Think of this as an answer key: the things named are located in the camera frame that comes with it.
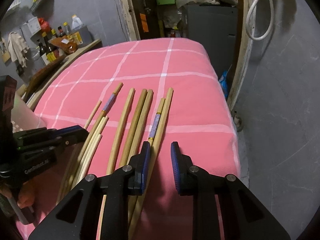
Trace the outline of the thick brown wooden chopstick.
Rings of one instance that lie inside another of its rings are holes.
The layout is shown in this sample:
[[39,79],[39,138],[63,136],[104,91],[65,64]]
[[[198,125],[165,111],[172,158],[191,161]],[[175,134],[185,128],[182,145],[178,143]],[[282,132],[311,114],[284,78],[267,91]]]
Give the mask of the thick brown wooden chopstick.
[[106,175],[111,175],[115,170],[117,157],[118,157],[119,149],[120,149],[120,145],[121,145],[121,140],[122,140],[122,137],[124,134],[126,120],[129,115],[129,112],[130,112],[130,107],[132,105],[134,94],[135,94],[135,89],[131,88],[129,90],[123,111],[120,116],[120,120],[118,122],[118,127],[116,130],[116,134],[114,136],[114,141],[113,141],[113,145],[111,148],[111,153],[110,153],[109,160],[107,163]]

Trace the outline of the purple banded chopstick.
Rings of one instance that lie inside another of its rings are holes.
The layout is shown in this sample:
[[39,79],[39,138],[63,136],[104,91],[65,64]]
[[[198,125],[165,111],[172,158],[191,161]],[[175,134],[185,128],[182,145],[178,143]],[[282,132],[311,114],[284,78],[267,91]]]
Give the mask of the purple banded chopstick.
[[59,192],[57,195],[56,204],[58,204],[62,198],[67,193],[67,190],[71,188],[71,185],[75,179],[75,176],[77,174],[78,168],[81,166],[81,163],[84,159],[84,155],[90,146],[90,143],[93,142],[93,138],[96,135],[96,130],[102,120],[106,119],[107,111],[111,108],[112,104],[114,103],[116,96],[119,94],[121,88],[123,87],[123,83],[120,82],[116,89],[111,94],[110,98],[108,99],[107,103],[104,105],[102,111],[100,112],[99,116],[97,117],[93,127],[91,128],[89,135],[87,139],[85,140],[84,144],[82,146],[76,146],[70,160],[67,164],[67,168],[65,171],[65,174],[63,175],[63,179],[61,181],[61,185],[59,188]]
[[[148,142],[149,142],[150,146],[153,145],[153,141],[154,141],[154,138],[155,138],[155,135],[157,132],[157,127],[159,124],[159,120],[161,117],[164,103],[165,103],[165,98],[161,98],[159,106],[157,108],[156,116],[153,120],[151,131],[150,131],[149,137],[148,137]],[[129,197],[128,224],[131,223],[131,219],[132,219],[133,211],[135,209],[136,201],[137,201],[137,196],[130,196]]]

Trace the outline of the thin pale bamboo chopstick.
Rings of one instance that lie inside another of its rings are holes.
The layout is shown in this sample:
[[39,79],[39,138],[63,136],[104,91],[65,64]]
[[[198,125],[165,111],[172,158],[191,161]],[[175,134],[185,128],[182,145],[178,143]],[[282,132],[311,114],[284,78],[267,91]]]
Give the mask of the thin pale bamboo chopstick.
[[91,113],[90,113],[90,115],[89,115],[89,117],[88,117],[88,119],[87,119],[87,121],[86,121],[86,123],[85,123],[85,125],[84,125],[84,129],[87,129],[87,128],[89,127],[89,125],[90,125],[93,117],[95,116],[98,108],[100,107],[101,103],[102,103],[102,101],[99,100],[99,101],[97,102],[97,104],[95,105],[95,107],[93,108],[93,110],[91,111]]

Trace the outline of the wooden cutting board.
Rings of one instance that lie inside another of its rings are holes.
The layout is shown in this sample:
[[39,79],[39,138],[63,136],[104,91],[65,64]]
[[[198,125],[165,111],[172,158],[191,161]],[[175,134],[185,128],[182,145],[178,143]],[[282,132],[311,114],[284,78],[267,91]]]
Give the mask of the wooden cutting board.
[[66,55],[62,55],[55,59],[53,62],[39,70],[36,74],[31,78],[28,87],[25,91],[24,101],[27,102],[32,94],[36,91],[41,83],[53,73],[53,71],[63,62],[66,58]]

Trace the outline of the dark soy sauce bottle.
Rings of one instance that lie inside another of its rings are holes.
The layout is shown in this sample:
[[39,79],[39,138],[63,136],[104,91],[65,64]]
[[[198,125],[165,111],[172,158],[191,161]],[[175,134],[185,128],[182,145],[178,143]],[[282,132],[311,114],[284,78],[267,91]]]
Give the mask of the dark soy sauce bottle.
[[46,45],[46,48],[47,48],[46,49],[47,59],[49,60],[49,62],[55,61],[59,57],[59,51],[57,50],[56,46],[52,45],[49,42],[49,38],[48,38],[46,32],[42,33],[42,38],[43,38],[45,45]]

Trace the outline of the blue plastic bag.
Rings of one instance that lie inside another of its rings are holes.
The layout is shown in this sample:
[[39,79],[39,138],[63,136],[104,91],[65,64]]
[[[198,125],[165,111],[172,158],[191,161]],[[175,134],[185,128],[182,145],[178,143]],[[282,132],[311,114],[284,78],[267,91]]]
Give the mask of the blue plastic bag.
[[227,100],[228,95],[229,95],[229,88],[228,88],[228,83],[227,83],[227,75],[228,71],[225,70],[221,77],[219,78],[219,84],[221,86],[221,89],[223,91],[224,97]]

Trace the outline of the hanging beige cloth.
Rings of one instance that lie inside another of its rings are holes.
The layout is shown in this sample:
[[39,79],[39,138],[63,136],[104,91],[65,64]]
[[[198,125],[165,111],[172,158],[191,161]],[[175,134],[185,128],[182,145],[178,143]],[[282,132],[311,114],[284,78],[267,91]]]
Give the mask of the hanging beige cloth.
[[10,53],[11,61],[18,61],[19,64],[23,67],[27,67],[27,58],[26,54],[29,50],[29,47],[25,39],[19,35],[17,32],[10,32],[8,36],[8,51]]

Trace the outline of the clear plastic oil jug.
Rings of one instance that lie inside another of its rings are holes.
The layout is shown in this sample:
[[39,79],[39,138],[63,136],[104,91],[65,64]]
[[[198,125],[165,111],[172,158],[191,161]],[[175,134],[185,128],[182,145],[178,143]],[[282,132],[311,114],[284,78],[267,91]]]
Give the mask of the clear plastic oil jug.
[[78,30],[83,26],[82,20],[76,15],[72,16],[72,30]]

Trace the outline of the red plastic bag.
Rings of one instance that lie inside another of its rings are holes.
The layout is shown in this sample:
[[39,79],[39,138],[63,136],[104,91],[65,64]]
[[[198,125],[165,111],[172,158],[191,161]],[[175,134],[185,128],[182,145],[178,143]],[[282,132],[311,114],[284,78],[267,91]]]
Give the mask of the red plastic bag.
[[45,33],[51,32],[50,24],[44,18],[38,18],[38,22],[40,24],[41,30]]

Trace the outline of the dark grey cabinet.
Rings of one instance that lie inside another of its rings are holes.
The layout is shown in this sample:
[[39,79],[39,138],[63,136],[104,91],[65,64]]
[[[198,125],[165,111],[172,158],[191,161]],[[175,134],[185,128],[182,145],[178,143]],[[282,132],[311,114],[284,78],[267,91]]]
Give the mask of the dark grey cabinet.
[[237,20],[235,7],[202,4],[182,7],[183,37],[203,45],[218,77],[233,62]]

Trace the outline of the green box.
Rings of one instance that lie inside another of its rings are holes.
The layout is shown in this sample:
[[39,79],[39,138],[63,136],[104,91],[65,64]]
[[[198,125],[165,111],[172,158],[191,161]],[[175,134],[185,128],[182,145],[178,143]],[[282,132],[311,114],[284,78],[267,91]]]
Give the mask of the green box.
[[171,5],[175,4],[176,0],[156,0],[158,5]]

